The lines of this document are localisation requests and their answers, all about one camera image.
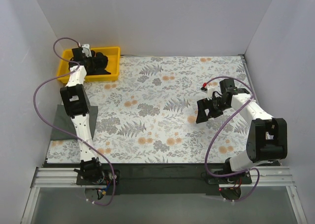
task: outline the white wall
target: white wall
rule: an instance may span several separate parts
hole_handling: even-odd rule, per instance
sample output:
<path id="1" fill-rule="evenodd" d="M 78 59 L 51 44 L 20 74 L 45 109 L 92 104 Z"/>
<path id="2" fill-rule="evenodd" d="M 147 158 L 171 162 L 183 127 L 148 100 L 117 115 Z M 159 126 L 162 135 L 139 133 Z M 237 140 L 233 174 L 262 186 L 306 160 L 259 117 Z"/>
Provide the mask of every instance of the white wall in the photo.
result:
<path id="1" fill-rule="evenodd" d="M 37 0 L 57 37 L 122 54 L 245 53 L 271 0 Z"/>
<path id="2" fill-rule="evenodd" d="M 315 0 L 273 0 L 246 51 L 259 102 L 288 124 L 288 157 L 315 223 Z"/>
<path id="3" fill-rule="evenodd" d="M 0 223 L 16 224 L 51 131 L 35 114 L 32 95 L 56 74 L 59 61 L 52 51 L 56 36 L 36 0 L 0 0 L 0 19 Z M 49 120 L 59 100 L 57 82 L 40 91 L 39 108 Z"/>

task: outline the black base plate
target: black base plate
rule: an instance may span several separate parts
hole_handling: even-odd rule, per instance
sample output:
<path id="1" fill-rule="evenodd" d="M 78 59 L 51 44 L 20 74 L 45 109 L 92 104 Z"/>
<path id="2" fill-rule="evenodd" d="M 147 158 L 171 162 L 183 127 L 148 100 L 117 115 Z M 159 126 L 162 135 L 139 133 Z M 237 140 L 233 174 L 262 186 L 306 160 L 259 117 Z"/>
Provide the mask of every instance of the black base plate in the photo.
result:
<path id="1" fill-rule="evenodd" d="M 210 163 L 212 171 L 222 168 L 222 163 Z M 203 163 L 118 163 L 113 164 L 117 175 L 116 194 L 176 194 L 205 193 L 220 195 L 219 184 L 229 184 L 227 179 L 206 176 Z M 251 177 L 243 177 L 242 184 L 251 184 Z M 77 177 L 77 185 L 95 185 Z M 112 193 L 112 186 L 107 194 Z"/>

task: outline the cable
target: cable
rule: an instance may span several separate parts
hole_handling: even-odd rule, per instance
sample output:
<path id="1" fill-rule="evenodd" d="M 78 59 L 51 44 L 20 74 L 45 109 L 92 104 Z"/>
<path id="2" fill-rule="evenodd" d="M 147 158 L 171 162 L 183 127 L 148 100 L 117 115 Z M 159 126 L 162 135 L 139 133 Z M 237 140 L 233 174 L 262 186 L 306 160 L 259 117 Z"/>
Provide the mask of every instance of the cable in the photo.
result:
<path id="1" fill-rule="evenodd" d="M 240 178 L 240 184 L 238 185 L 237 188 L 240 188 L 240 187 L 241 187 L 241 184 L 242 184 L 242 178 Z"/>
<path id="2" fill-rule="evenodd" d="M 222 94 L 220 94 L 218 91 L 213 91 L 213 93 L 212 93 L 212 97 L 215 95 L 215 93 L 217 93 L 219 96 L 221 96 L 221 97 L 222 97 Z"/>
<path id="3" fill-rule="evenodd" d="M 207 162 L 208 162 L 209 153 L 210 153 L 211 147 L 213 146 L 213 144 L 214 144 L 216 138 L 218 137 L 218 135 L 220 134 L 220 132 L 223 130 L 223 128 L 227 125 L 227 123 L 228 123 L 229 121 L 231 121 L 232 118 L 235 117 L 240 111 L 242 111 L 243 108 L 245 108 L 245 107 L 251 102 L 251 100 L 254 98 L 252 89 L 251 89 L 246 83 L 244 83 L 243 81 L 241 81 L 241 80 L 239 80 L 239 79 L 236 79 L 236 78 L 234 78 L 234 77 L 218 76 L 218 77 L 212 78 L 211 80 L 209 80 L 209 81 L 208 81 L 206 84 L 204 84 L 204 85 L 207 86 L 211 81 L 214 81 L 214 80 L 220 79 L 220 78 L 233 79 L 233 80 L 236 80 L 236 81 L 240 82 L 241 84 L 245 85 L 245 86 L 249 89 L 249 91 L 252 93 L 252 96 L 251 96 L 251 98 L 250 98 L 246 103 L 244 103 L 244 105 L 242 105 L 238 110 L 236 110 L 236 111 L 223 123 L 223 125 L 219 128 L 219 130 L 218 130 L 217 133 L 215 134 L 215 136 L 212 138 L 212 140 L 211 140 L 211 142 L 210 142 L 210 144 L 209 144 L 207 153 L 206 153 L 206 157 L 205 157 L 205 169 L 206 169 L 206 172 L 207 172 L 209 175 L 213 176 L 213 177 L 226 178 L 226 177 L 230 177 L 230 176 L 235 176 L 235 175 L 241 174 L 241 173 L 243 173 L 243 172 L 249 172 L 250 170 L 257 170 L 257 173 L 258 173 L 258 178 L 257 178 L 257 180 L 259 181 L 260 173 L 259 173 L 258 169 L 255 168 L 255 167 L 251 168 L 250 170 L 245 169 L 245 170 L 241 170 L 241 171 L 237 171 L 237 172 L 233 172 L 233 173 L 225 174 L 225 175 L 217 175 L 217 174 L 214 174 L 214 173 L 212 173 L 212 172 L 209 170 L 209 168 L 208 168 Z M 256 188 L 256 186 L 257 186 L 257 184 L 258 184 L 258 181 L 257 181 L 256 184 L 254 185 L 253 189 L 252 189 L 244 198 L 238 199 L 238 201 L 244 200 L 246 197 L 248 197 L 248 196 L 255 190 L 255 188 Z"/>
<path id="4" fill-rule="evenodd" d="M 108 205 L 111 204 L 111 202 L 113 201 L 114 194 L 115 194 L 115 189 L 116 189 L 115 172 L 114 172 L 113 165 L 110 163 L 110 161 L 108 160 L 107 157 L 105 157 L 102 153 L 100 153 L 98 150 L 96 150 L 93 146 L 91 146 L 90 144 L 88 144 L 86 141 L 84 141 L 83 139 L 81 139 L 80 137 L 78 137 L 76 134 L 72 134 L 72 133 L 70 133 L 70 132 L 68 132 L 68 131 L 66 131 L 66 130 L 64 130 L 64 129 L 58 128 L 58 127 L 54 126 L 53 124 L 51 124 L 49 121 L 47 121 L 45 118 L 43 118 L 43 116 L 40 114 L 40 112 L 39 112 L 39 110 L 38 110 L 38 108 L 37 108 L 37 105 L 36 105 L 36 95 L 37 95 L 37 92 L 39 91 L 39 89 L 40 89 L 43 85 L 47 84 L 47 83 L 50 82 L 50 81 L 56 80 L 56 79 L 58 79 L 58 78 L 61 78 L 61 77 L 70 75 L 70 74 L 74 73 L 76 70 L 78 70 L 79 67 L 80 67 L 80 64 L 79 64 L 78 62 L 70 61 L 70 60 L 64 59 L 64 58 L 62 58 L 62 57 L 56 52 L 55 46 L 56 46 L 56 44 L 57 44 L 60 40 L 62 40 L 62 39 L 69 39 L 69 40 L 72 40 L 72 41 L 76 42 L 76 44 L 77 44 L 79 47 L 81 46 L 78 41 L 76 41 L 76 40 L 74 40 L 74 39 L 72 39 L 72 38 L 69 38 L 69 37 L 59 38 L 59 39 L 57 39 L 57 40 L 55 41 L 55 43 L 54 43 L 54 45 L 53 45 L 54 53 L 57 55 L 57 57 L 59 57 L 60 59 L 66 61 L 66 62 L 78 64 L 78 67 L 77 67 L 74 71 L 71 71 L 71 72 L 69 72 L 69 73 L 67 73 L 67 74 L 64 74 L 64 75 L 61 75 L 61 76 L 53 77 L 53 78 L 51 78 L 51 79 L 49 79 L 49 80 L 46 80 L 46 81 L 44 81 L 43 83 L 41 83 L 41 84 L 36 88 L 36 90 L 35 90 L 35 92 L 34 92 L 34 95 L 33 95 L 34 109 L 35 109 L 36 114 L 39 116 L 39 118 L 40 118 L 44 123 L 46 123 L 47 125 L 49 125 L 50 127 L 54 128 L 54 129 L 57 129 L 57 130 L 59 130 L 59 131 L 61 131 L 61 132 L 63 132 L 63 133 L 66 133 L 66 134 L 68 134 L 68 135 L 71 135 L 72 137 L 74 137 L 74 138 L 76 138 L 76 139 L 82 141 L 86 146 L 88 146 L 90 149 L 92 149 L 92 150 L 93 150 L 94 152 L 96 152 L 97 154 L 101 155 L 101 156 L 107 161 L 107 163 L 108 163 L 108 165 L 110 166 L 110 169 L 111 169 L 111 171 L 112 171 L 112 174 L 113 174 L 113 193 L 112 193 L 112 196 L 110 197 L 110 200 L 108 201 L 108 203 L 103 204 L 103 203 L 99 203 L 99 202 L 95 202 L 95 201 L 93 201 L 93 203 L 98 204 L 98 205 L 101 205 L 101 206 L 108 206 Z"/>
<path id="5" fill-rule="evenodd" d="M 110 183 L 111 183 L 111 182 L 108 183 L 108 185 L 107 185 L 107 187 L 106 187 L 106 189 L 105 189 L 105 192 L 108 191 L 108 188 L 110 187 Z"/>
<path id="6" fill-rule="evenodd" d="M 233 190 L 235 186 L 237 185 L 238 180 L 235 182 L 235 184 L 232 187 L 229 187 L 228 189 Z"/>
<path id="7" fill-rule="evenodd" d="M 98 199 L 98 200 L 102 199 L 102 198 L 99 196 L 98 190 L 96 190 L 96 193 L 97 193 L 97 199 Z"/>
<path id="8" fill-rule="evenodd" d="M 104 179 L 105 179 L 105 174 L 104 174 L 104 172 L 102 172 L 102 173 L 103 173 L 103 178 L 102 178 L 102 180 L 101 180 L 100 182 L 98 182 L 98 183 L 92 182 L 94 185 L 99 185 L 99 184 L 102 184 L 102 183 L 103 183 L 103 181 L 104 181 Z"/>

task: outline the floral tablecloth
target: floral tablecloth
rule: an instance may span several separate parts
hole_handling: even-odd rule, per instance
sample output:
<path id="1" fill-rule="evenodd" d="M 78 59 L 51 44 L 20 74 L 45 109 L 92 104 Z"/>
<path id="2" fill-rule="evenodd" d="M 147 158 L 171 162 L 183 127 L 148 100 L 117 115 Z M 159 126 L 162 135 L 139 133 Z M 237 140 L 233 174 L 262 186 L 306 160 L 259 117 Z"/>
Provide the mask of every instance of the floral tablecloth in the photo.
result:
<path id="1" fill-rule="evenodd" d="M 118 81 L 84 85 L 91 105 L 98 106 L 95 148 L 113 163 L 203 162 L 210 140 L 234 110 L 196 124 L 196 102 L 206 97 L 200 88 L 220 75 L 248 83 L 241 58 L 122 57 L 120 62 Z M 220 91 L 219 80 L 212 85 Z M 237 115 L 218 136 L 209 162 L 243 151 L 248 128 Z M 48 163 L 79 163 L 79 158 L 76 140 L 50 142 Z"/>

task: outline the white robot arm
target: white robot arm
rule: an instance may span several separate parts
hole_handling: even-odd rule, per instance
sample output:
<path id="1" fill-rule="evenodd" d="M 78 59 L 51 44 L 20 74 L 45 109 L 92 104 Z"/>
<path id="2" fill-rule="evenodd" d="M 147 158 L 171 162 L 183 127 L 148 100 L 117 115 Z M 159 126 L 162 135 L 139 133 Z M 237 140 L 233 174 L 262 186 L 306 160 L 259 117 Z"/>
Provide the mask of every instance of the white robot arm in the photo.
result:
<path id="1" fill-rule="evenodd" d="M 220 96 L 214 87 L 204 85 L 201 88 L 207 92 L 207 98 L 199 100 L 196 123 L 206 122 L 216 118 L 228 108 L 240 109 L 251 99 L 246 89 L 235 87 L 233 79 L 220 81 Z M 250 126 L 246 150 L 228 158 L 224 164 L 224 173 L 232 173 L 250 169 L 262 163 L 284 159 L 287 155 L 286 122 L 282 118 L 274 118 L 266 113 L 252 100 L 241 111 L 240 115 Z"/>
<path id="2" fill-rule="evenodd" d="M 93 146 L 90 131 L 90 102 L 85 93 L 83 83 L 87 75 L 86 67 L 93 67 L 92 55 L 88 44 L 72 49 L 74 58 L 77 62 L 85 62 L 85 65 L 72 65 L 68 83 L 60 89 L 64 108 L 68 116 L 71 117 L 76 134 L 78 137 Z M 82 141 L 78 141 L 80 147 L 80 170 L 75 169 L 83 179 L 98 184 L 104 179 L 104 172 L 98 155 L 86 146 Z"/>
<path id="3" fill-rule="evenodd" d="M 84 83 L 84 78 L 87 75 L 87 72 L 83 65 L 76 70 L 77 66 L 73 66 L 70 68 L 70 71 L 75 71 L 70 75 L 69 81 L 66 84 L 66 87 L 75 87 L 76 85 L 82 85 Z M 70 101 L 74 101 L 78 99 L 78 96 L 73 96 Z M 91 146 L 93 145 L 92 136 L 90 131 L 90 115 L 86 113 L 85 115 L 79 114 L 71 117 L 73 122 L 75 132 L 77 136 L 82 138 Z M 86 146 L 82 141 L 78 141 L 80 147 L 80 161 L 90 161 L 92 158 L 97 158 L 97 154 L 91 150 L 88 146 Z"/>

